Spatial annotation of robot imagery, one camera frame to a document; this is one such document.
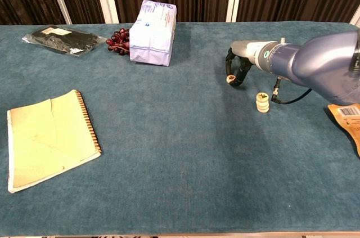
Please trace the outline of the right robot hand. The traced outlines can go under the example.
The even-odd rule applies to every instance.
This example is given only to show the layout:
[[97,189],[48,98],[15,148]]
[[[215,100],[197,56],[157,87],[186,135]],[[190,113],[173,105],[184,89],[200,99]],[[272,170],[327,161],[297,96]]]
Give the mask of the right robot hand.
[[[236,79],[229,85],[238,87],[243,83],[248,71],[252,65],[255,65],[256,52],[260,51],[267,43],[267,41],[245,40],[234,41],[231,44],[225,60],[226,75],[234,75]],[[240,66],[236,74],[232,72],[232,61],[235,57],[240,60]]]

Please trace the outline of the white tissue pack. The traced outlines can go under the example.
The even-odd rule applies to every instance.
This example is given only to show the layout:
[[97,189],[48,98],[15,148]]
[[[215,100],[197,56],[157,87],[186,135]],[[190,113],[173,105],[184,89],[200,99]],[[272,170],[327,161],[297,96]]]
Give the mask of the white tissue pack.
[[142,1],[137,20],[129,30],[130,60],[169,66],[176,16],[176,5]]

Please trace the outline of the brown snack pouch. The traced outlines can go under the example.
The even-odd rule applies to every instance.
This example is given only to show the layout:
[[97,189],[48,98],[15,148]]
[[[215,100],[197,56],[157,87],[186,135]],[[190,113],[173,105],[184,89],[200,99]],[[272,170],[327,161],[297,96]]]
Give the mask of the brown snack pouch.
[[331,104],[328,109],[336,122],[347,131],[355,143],[357,155],[360,157],[360,104],[340,106]]

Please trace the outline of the dark red grape bunch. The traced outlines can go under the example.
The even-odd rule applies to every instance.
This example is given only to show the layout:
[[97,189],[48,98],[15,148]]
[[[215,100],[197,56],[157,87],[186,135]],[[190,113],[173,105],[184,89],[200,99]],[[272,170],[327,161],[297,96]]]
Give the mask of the dark red grape bunch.
[[115,31],[110,39],[106,40],[107,49],[118,53],[121,56],[130,54],[130,36],[129,29],[121,28]]

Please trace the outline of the teal table cloth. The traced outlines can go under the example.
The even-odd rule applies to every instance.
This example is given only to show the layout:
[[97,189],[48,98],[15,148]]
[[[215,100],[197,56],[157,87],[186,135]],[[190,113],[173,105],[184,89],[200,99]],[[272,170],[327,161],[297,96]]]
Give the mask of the teal table cloth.
[[[302,44],[346,23],[178,23],[168,67],[101,45],[80,57],[0,26],[0,236],[360,231],[360,158],[312,92],[259,113],[271,74],[233,88],[225,57],[239,39]],[[8,192],[7,111],[81,92],[102,155]]]

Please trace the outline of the black item in clear bag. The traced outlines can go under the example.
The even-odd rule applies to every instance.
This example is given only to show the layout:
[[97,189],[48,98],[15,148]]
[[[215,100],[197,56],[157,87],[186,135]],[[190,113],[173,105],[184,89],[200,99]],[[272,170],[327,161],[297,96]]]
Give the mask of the black item in clear bag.
[[25,43],[36,44],[50,51],[79,57],[106,42],[106,38],[70,28],[50,25],[22,37]]

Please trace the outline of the yellow spiral notebook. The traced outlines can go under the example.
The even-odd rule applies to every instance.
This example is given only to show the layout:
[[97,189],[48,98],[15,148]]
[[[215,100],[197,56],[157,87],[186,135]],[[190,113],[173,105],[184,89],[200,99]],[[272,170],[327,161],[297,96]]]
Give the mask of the yellow spiral notebook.
[[81,93],[7,112],[8,191],[15,193],[87,163],[102,153]]

